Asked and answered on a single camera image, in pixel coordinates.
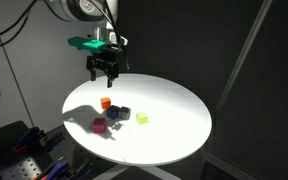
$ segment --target orange cube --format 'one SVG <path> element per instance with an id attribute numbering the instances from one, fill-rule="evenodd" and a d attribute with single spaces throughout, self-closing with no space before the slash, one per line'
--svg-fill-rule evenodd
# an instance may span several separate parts
<path id="1" fill-rule="evenodd" d="M 108 97 L 101 98 L 102 109 L 111 107 L 111 100 Z"/>

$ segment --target yellow-green cube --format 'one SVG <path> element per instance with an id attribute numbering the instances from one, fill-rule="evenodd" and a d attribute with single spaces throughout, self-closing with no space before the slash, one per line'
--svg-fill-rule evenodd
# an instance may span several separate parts
<path id="1" fill-rule="evenodd" d="M 138 124 L 146 124 L 148 123 L 148 116 L 145 112 L 138 112 L 136 113 L 136 121 Z"/>

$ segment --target round white table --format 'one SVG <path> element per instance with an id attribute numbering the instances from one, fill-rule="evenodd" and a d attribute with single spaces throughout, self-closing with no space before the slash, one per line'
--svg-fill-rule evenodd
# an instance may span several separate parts
<path id="1" fill-rule="evenodd" d="M 128 120 L 106 117 L 101 98 L 131 109 Z M 138 124 L 145 112 L 148 123 Z M 95 179 L 111 179 L 129 166 L 140 167 L 162 179 L 179 179 L 154 166 L 182 160 L 197 151 L 211 132 L 211 116 L 191 91 L 172 81 L 143 74 L 120 74 L 107 88 L 107 77 L 88 81 L 67 97 L 64 125 L 86 150 L 119 165 Z M 95 118 L 106 118 L 104 134 L 91 131 Z"/>

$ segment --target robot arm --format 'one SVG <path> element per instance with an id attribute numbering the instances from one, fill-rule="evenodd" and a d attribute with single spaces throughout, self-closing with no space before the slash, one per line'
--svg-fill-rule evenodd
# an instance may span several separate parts
<path id="1" fill-rule="evenodd" d="M 73 37 L 68 40 L 68 43 L 77 49 L 92 53 L 87 57 L 86 63 L 86 68 L 91 73 L 91 80 L 96 80 L 96 69 L 102 70 L 108 77 L 107 87 L 111 87 L 119 73 L 115 54 L 123 52 L 127 60 L 124 46 L 128 41 L 119 35 L 115 26 L 118 1 L 47 0 L 46 2 L 61 19 L 90 24 L 88 38 Z"/>

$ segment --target black wall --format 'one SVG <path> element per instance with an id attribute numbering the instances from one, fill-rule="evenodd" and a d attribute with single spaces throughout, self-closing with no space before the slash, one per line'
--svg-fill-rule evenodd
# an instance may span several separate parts
<path id="1" fill-rule="evenodd" d="M 213 112 L 261 3 L 121 0 L 128 72 L 173 80 Z M 288 179 L 288 1 L 273 1 L 206 149 L 259 179 Z"/>

